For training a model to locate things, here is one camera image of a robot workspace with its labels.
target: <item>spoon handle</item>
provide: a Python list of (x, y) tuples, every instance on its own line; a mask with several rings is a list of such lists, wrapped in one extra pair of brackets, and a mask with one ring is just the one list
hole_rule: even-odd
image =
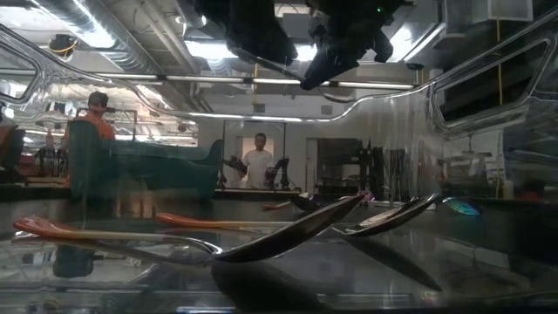
[(288, 222), (235, 222), (235, 221), (205, 221), (180, 215), (159, 213), (155, 216), (160, 222), (184, 227), (226, 228), (226, 227), (284, 227)]

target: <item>ceiling light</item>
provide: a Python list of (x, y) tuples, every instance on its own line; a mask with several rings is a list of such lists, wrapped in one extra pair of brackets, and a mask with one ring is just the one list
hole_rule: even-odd
[(438, 25), (438, 27), (432, 31), (432, 33), (430, 35), (428, 35), (427, 38), (425, 38), (425, 40), (423, 40), (422, 42), (420, 42), (420, 44), (418, 44), (416, 47), (414, 47), (411, 52), (409, 52), (404, 58), (403, 61), (408, 62), (410, 59), (412, 59), (414, 56), (417, 55), (417, 53), (419, 53), (421, 50), (425, 49), (425, 47), (430, 44), (430, 42), (436, 38), (438, 36), (438, 34), (440, 34), (440, 32), (442, 32), (444, 29), (446, 28), (446, 24), (442, 23), (440, 25)]
[[(46, 135), (47, 134), (47, 132), (45, 132), (45, 131), (36, 131), (36, 130), (25, 130), (25, 132), (26, 133), (31, 133), (31, 134), (39, 134), (39, 135)], [(59, 137), (64, 136), (63, 133), (52, 133), (51, 135), (52, 136), (59, 136)]]
[(14, 110), (8, 107), (2, 107), (2, 114), (8, 119), (14, 119)]
[(224, 118), (224, 119), (242, 119), (243, 116), (239, 114), (223, 114), (223, 113), (188, 113), (193, 117), (207, 117), (207, 118)]
[(265, 120), (265, 121), (283, 121), (283, 122), (302, 122), (300, 118), (287, 118), (287, 117), (268, 117), (268, 116), (252, 116), (252, 119)]
[[(205, 59), (237, 58), (222, 43), (198, 43), (194, 41), (186, 41), (185, 43), (190, 53), (195, 57)], [(295, 47), (296, 51), (298, 51), (298, 58), (296, 60), (310, 61), (316, 56), (317, 48), (315, 46), (297, 44)]]

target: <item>man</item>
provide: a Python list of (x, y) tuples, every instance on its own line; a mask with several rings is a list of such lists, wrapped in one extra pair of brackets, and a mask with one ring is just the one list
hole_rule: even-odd
[[(87, 106), (89, 107), (89, 111), (87, 112), (86, 116), (84, 117), (76, 117), (73, 121), (87, 121), (92, 123), (95, 127), (97, 127), (97, 132), (99, 133), (99, 137), (105, 140), (114, 140), (114, 131), (112, 127), (109, 126), (103, 120), (103, 114), (106, 112), (106, 106), (108, 104), (108, 96), (102, 92), (93, 92), (89, 95), (89, 99), (87, 101)], [(60, 149), (62, 151), (68, 150), (68, 145), (70, 141), (70, 124), (66, 127), (66, 132), (64, 134), (64, 138), (62, 139), (62, 146)], [(66, 186), (70, 186), (70, 175), (66, 177)]]
[(254, 137), (255, 149), (247, 152), (242, 158), (242, 163), (248, 166), (247, 188), (268, 188), (265, 185), (265, 172), (273, 167), (273, 155), (263, 150), (267, 137), (264, 133), (258, 133)]

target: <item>cable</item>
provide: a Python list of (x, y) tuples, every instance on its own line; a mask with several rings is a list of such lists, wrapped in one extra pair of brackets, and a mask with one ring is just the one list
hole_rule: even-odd
[(68, 48), (64, 48), (64, 49), (61, 49), (61, 50), (54, 50), (54, 49), (52, 49), (52, 48), (49, 46), (49, 49), (50, 49), (52, 52), (54, 52), (54, 53), (62, 53), (62, 52), (65, 52), (65, 54), (66, 54), (66, 53), (68, 53), (68, 51), (74, 49), (74, 48), (76, 47), (77, 44), (78, 44), (78, 40), (76, 39), (76, 40), (73, 42), (73, 44), (72, 44), (70, 47), (68, 47)]

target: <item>orange shirt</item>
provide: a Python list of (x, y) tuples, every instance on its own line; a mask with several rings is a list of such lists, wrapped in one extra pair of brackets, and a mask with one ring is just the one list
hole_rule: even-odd
[[(104, 120), (99, 118), (98, 116), (87, 114), (85, 117), (76, 117), (73, 121), (87, 121), (92, 123), (94, 126), (97, 127), (97, 132), (99, 132), (99, 137), (104, 140), (114, 140), (114, 131), (112, 127), (109, 126)], [(64, 133), (64, 140), (68, 140), (69, 134), (68, 130), (70, 128), (66, 128), (66, 132)], [(70, 170), (68, 170), (68, 175), (66, 176), (65, 185), (67, 187), (70, 186)]]

